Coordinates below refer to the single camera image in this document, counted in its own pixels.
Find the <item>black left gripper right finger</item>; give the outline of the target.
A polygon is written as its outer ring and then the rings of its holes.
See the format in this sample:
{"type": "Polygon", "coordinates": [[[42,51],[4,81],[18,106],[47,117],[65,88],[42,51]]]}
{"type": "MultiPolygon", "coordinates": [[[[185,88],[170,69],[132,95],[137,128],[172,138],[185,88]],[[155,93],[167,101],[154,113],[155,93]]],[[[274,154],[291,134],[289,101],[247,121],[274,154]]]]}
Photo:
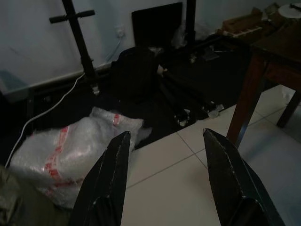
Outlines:
{"type": "Polygon", "coordinates": [[[285,226],[264,184],[223,135],[203,130],[210,186],[221,226],[285,226]]]}

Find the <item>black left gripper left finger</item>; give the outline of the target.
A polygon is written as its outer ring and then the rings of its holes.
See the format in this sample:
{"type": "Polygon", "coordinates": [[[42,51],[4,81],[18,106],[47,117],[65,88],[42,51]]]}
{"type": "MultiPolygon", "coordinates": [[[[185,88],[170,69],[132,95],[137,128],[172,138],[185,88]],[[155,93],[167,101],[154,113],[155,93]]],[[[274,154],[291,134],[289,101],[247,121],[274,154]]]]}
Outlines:
{"type": "Polygon", "coordinates": [[[113,138],[85,177],[69,226],[121,226],[127,185],[130,132],[113,138]]]}

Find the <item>bubble wrap bundle red tape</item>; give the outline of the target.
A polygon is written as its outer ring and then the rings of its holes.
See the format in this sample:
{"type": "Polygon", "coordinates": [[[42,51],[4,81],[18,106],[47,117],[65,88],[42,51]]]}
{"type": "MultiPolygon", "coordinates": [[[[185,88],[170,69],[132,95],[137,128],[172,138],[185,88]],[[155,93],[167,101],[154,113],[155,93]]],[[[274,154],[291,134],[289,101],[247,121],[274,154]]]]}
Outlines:
{"type": "Polygon", "coordinates": [[[125,131],[131,135],[130,150],[151,133],[142,119],[94,107],[78,122],[27,138],[13,154],[9,169],[54,204],[71,209],[88,172],[110,141],[125,131]]]}

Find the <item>black floor mat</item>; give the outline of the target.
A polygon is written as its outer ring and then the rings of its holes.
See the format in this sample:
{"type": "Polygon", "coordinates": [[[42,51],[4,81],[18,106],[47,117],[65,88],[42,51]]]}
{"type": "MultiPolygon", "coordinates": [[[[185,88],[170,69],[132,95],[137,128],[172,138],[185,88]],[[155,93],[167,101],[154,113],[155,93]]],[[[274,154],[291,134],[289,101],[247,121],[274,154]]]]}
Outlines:
{"type": "Polygon", "coordinates": [[[28,106],[27,113],[45,115],[30,124],[30,131],[65,127],[98,107],[142,119],[144,128],[150,128],[151,133],[135,146],[141,148],[206,119],[221,105],[236,104],[251,52],[249,45],[240,40],[215,35],[198,41],[194,47],[165,49],[155,53],[155,57],[159,89],[142,103],[122,101],[110,94],[111,64],[97,71],[93,80],[99,85],[97,96],[85,77],[78,82],[68,79],[35,88],[33,104],[28,106]]]}

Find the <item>olive green cloth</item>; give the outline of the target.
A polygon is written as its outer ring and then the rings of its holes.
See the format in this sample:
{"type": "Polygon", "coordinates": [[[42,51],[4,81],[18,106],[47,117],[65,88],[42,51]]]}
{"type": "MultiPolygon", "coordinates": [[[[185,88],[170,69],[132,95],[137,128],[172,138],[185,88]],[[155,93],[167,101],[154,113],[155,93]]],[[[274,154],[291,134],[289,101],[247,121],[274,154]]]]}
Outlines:
{"type": "Polygon", "coordinates": [[[0,165],[0,226],[67,226],[70,212],[0,165]]]}

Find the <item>black bag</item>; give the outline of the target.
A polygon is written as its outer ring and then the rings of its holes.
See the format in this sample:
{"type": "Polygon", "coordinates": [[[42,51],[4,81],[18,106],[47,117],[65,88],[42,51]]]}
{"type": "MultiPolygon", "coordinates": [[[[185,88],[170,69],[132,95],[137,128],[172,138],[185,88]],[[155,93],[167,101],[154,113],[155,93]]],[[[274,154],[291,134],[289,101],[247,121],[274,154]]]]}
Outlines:
{"type": "Polygon", "coordinates": [[[132,47],[120,53],[111,64],[109,92],[122,101],[142,103],[159,89],[155,53],[145,47],[132,47]]]}

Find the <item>dark wooden table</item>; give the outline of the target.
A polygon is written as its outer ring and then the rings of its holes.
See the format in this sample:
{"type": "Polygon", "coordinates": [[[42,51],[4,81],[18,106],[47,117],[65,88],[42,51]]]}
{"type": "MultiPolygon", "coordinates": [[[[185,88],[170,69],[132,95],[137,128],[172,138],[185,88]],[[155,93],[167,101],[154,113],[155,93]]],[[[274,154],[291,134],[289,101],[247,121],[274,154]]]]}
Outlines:
{"type": "Polygon", "coordinates": [[[239,147],[266,80],[295,91],[277,122],[283,128],[301,103],[301,21],[251,47],[252,58],[230,123],[227,139],[239,147]]]}

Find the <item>open cardboard box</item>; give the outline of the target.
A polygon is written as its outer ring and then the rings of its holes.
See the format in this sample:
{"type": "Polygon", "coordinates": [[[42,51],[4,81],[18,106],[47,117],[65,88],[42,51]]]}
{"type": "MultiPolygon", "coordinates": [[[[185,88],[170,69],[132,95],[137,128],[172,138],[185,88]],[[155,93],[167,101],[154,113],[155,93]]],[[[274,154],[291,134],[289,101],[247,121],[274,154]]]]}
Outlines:
{"type": "Polygon", "coordinates": [[[236,39],[261,35],[262,16],[263,12],[254,7],[250,14],[224,20],[216,33],[236,39]]]}

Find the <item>black stand with crossbar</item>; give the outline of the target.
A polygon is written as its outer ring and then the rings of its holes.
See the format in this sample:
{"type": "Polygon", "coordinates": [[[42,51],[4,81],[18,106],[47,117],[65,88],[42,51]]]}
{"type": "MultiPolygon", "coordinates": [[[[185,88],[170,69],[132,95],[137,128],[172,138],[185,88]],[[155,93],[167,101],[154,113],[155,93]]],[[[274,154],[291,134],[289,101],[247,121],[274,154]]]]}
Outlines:
{"type": "Polygon", "coordinates": [[[76,12],[72,0],[61,0],[61,2],[63,4],[65,14],[60,16],[50,17],[49,21],[51,24],[61,23],[64,21],[69,22],[71,31],[73,33],[80,54],[81,64],[83,66],[83,71],[85,73],[84,76],[87,81],[91,82],[92,92],[94,95],[97,96],[100,94],[99,85],[97,84],[97,82],[93,82],[93,80],[96,80],[97,78],[97,73],[93,66],[92,59],[90,58],[90,55],[88,53],[84,36],[78,21],[79,18],[95,15],[95,11],[86,10],[86,11],[76,12]]]}

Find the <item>black upright pole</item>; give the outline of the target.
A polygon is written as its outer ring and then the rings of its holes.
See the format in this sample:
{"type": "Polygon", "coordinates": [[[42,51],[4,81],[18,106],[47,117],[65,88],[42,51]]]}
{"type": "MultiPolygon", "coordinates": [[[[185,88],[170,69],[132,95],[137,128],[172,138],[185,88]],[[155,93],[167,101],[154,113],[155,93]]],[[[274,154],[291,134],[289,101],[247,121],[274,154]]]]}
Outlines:
{"type": "Polygon", "coordinates": [[[189,46],[195,42],[196,0],[186,0],[186,41],[189,46]]]}

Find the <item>black flat panel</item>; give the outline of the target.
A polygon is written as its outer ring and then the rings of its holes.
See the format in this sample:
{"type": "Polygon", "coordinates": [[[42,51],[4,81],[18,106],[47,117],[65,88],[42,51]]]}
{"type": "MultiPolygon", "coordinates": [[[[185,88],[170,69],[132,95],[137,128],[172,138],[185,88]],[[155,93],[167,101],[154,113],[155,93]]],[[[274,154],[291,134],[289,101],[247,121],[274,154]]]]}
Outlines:
{"type": "Polygon", "coordinates": [[[170,48],[182,23],[181,2],[137,10],[131,13],[136,46],[170,48]]]}

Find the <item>white round plate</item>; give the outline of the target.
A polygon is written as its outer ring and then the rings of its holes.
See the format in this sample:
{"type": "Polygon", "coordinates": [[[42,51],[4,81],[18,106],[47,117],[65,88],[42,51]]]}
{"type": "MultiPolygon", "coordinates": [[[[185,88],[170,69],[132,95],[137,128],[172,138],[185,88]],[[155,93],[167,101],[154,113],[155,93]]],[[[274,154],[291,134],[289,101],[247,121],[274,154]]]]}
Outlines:
{"type": "Polygon", "coordinates": [[[301,18],[301,3],[290,3],[281,6],[278,9],[281,16],[285,18],[300,19],[301,18]]]}

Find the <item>white wall socket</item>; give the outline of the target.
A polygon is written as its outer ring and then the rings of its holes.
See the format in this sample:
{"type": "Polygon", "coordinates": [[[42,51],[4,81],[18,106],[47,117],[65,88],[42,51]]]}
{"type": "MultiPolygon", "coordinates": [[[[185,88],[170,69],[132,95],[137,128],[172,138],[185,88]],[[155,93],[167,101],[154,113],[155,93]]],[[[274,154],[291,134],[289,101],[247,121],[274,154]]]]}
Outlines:
{"type": "Polygon", "coordinates": [[[115,27],[116,37],[123,38],[125,36],[125,27],[123,24],[117,25],[115,27]]]}

